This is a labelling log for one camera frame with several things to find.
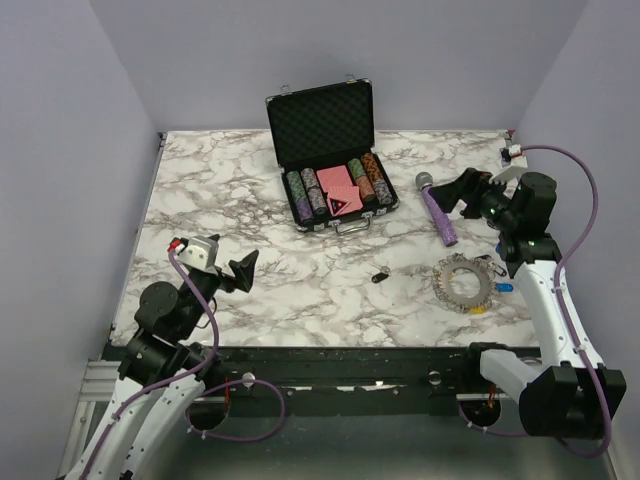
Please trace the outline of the silver disc keyring holder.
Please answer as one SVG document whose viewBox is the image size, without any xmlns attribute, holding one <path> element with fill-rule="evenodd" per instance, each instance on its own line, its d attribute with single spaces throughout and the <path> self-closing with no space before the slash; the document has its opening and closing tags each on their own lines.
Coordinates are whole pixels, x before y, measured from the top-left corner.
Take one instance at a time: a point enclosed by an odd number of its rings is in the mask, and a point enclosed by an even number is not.
<svg viewBox="0 0 640 480">
<path fill-rule="evenodd" d="M 487 311 L 492 306 L 493 274 L 487 260 L 454 253 L 434 265 L 432 277 L 436 298 L 450 310 L 467 314 L 475 307 Z"/>
</svg>

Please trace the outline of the key with black tag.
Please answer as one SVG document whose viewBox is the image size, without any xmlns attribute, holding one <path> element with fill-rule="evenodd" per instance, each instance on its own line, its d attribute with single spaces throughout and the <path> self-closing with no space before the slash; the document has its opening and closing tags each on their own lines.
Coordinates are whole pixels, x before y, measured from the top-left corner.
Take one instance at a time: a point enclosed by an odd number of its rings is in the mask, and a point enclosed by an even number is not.
<svg viewBox="0 0 640 480">
<path fill-rule="evenodd" d="M 371 280 L 373 283 L 379 283 L 386 280 L 389 276 L 390 271 L 388 269 L 381 269 L 378 273 L 371 277 Z"/>
</svg>

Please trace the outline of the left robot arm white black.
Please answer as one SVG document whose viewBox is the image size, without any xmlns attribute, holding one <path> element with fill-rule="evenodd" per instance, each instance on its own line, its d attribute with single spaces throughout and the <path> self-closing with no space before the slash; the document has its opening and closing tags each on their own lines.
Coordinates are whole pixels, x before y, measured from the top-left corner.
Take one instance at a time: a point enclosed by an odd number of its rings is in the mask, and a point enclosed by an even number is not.
<svg viewBox="0 0 640 480">
<path fill-rule="evenodd" d="M 176 238 L 168 258 L 181 276 L 147 286 L 139 298 L 135 335 L 125 348 L 107 410 L 69 479 L 138 479 L 181 412 L 197 395 L 214 393 L 225 381 L 216 348 L 186 345 L 218 290 L 249 292 L 258 251 L 216 266 L 218 236 Z"/>
</svg>

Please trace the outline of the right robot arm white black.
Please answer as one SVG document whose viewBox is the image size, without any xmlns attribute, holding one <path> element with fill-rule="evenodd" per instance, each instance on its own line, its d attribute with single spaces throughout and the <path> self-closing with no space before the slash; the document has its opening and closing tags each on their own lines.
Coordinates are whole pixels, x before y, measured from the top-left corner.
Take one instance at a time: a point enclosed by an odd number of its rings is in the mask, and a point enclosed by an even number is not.
<svg viewBox="0 0 640 480">
<path fill-rule="evenodd" d="M 461 365 L 460 379 L 474 392 L 494 384 L 508 394 L 530 436 L 604 440 L 626 381 L 604 365 L 579 322 L 561 252 L 546 231 L 556 188 L 551 177 L 528 172 L 507 196 L 505 184 L 475 168 L 431 188 L 443 212 L 464 202 L 464 218 L 483 218 L 499 231 L 499 255 L 525 300 L 541 354 L 534 368 L 506 347 L 484 349 Z"/>
</svg>

